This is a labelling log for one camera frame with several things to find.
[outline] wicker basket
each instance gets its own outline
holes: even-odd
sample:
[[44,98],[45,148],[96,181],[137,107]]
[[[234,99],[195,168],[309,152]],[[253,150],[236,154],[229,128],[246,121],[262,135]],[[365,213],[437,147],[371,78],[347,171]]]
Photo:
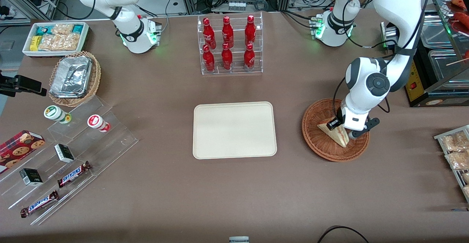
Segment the wicker basket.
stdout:
[[[336,99],[335,108],[340,107],[340,103],[341,101]],[[341,162],[356,159],[368,147],[370,133],[367,132],[355,140],[350,139],[347,147],[342,148],[317,126],[319,122],[334,116],[332,98],[316,101],[309,106],[304,113],[301,126],[306,143],[316,154],[330,161]]]
[[[99,87],[99,79],[101,79],[101,67],[99,66],[99,62],[97,62],[96,58],[91,53],[86,51],[80,51],[79,53],[73,53],[65,57],[73,58],[79,56],[87,56],[93,61],[91,74],[89,76],[87,94],[83,98],[58,98],[52,96],[49,90],[49,96],[54,103],[59,104],[61,106],[75,107],[85,101],[88,101],[92,98],[92,96],[96,94],[97,88]],[[54,71],[52,71],[52,76],[49,79],[49,88],[52,86],[52,82],[54,81],[55,73],[57,72],[57,67],[59,66],[59,63],[60,61],[55,65]]]

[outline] coca-cola bottle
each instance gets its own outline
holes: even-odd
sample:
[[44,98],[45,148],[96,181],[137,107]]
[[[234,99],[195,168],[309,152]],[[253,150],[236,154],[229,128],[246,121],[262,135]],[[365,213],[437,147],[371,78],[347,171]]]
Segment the coca-cola bottle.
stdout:
[[204,40],[210,49],[215,49],[217,47],[217,43],[215,41],[215,32],[213,31],[213,28],[210,26],[210,20],[208,18],[204,18],[203,23],[204,23]]
[[233,34],[233,27],[230,24],[230,17],[224,16],[223,17],[223,29],[221,30],[223,34],[223,42],[228,43],[230,48],[233,48],[235,45],[235,36]]
[[248,24],[246,24],[246,29],[244,29],[244,43],[248,46],[249,43],[254,44],[256,41],[256,25],[254,25],[254,16],[248,16]]
[[254,57],[256,54],[252,51],[252,44],[246,46],[246,51],[244,52],[244,69],[245,71],[252,71],[254,69]]
[[225,68],[226,71],[230,71],[233,66],[233,53],[231,53],[228,43],[223,44],[221,58],[223,59],[223,68]]
[[206,66],[207,72],[213,73],[215,71],[215,59],[213,54],[207,44],[204,44],[202,49],[204,50],[202,58],[204,59],[204,65]]

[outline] snickers bar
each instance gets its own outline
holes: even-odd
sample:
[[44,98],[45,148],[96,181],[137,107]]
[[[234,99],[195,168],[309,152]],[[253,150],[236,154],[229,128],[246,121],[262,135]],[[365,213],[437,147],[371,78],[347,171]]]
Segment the snickers bar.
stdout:
[[58,180],[57,182],[59,183],[59,188],[62,188],[65,184],[73,181],[75,178],[77,178],[78,176],[80,176],[82,173],[84,173],[90,168],[91,168],[91,165],[89,165],[89,162],[86,161],[85,163],[80,165],[80,167],[78,167],[71,173],[67,174],[64,178],[61,178],[60,180]]
[[46,204],[52,202],[53,200],[58,200],[59,199],[59,194],[57,193],[56,190],[54,190],[50,195],[42,198],[41,200],[37,201],[33,205],[30,205],[29,207],[25,207],[21,210],[21,217],[25,218],[32,214],[34,211],[37,209],[45,206]]

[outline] red cookie box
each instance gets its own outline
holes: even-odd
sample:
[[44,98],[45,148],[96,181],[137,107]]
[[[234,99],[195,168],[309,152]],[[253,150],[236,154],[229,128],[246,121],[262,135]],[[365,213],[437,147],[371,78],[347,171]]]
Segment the red cookie box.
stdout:
[[24,130],[0,145],[0,174],[30,155],[44,143],[44,138],[41,135]]

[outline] table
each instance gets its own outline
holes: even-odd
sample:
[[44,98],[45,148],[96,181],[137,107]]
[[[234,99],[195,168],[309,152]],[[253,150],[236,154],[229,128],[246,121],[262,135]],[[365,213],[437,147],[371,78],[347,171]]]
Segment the table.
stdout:
[[[315,15],[317,11],[307,14]],[[330,48],[280,13],[264,13],[264,73],[203,77],[196,16],[171,18],[161,46],[130,53],[111,21],[89,21],[87,51],[101,64],[98,95],[141,139],[92,184],[40,226],[18,226],[19,213],[0,208],[8,242],[316,242],[330,226],[357,229],[370,242],[468,242],[464,196],[432,138],[467,124],[467,107],[409,108],[404,90],[389,95],[391,113],[355,161],[314,154],[301,133],[306,108],[332,97],[357,56],[383,56],[347,42]],[[380,40],[380,17],[362,10],[353,38]],[[47,84],[57,59],[25,57],[19,74]],[[338,93],[347,93],[343,86]],[[268,158],[198,161],[192,156],[198,104],[269,101],[278,151]],[[52,124],[48,97],[21,93],[0,117],[0,141]],[[359,242],[348,231],[323,242]]]

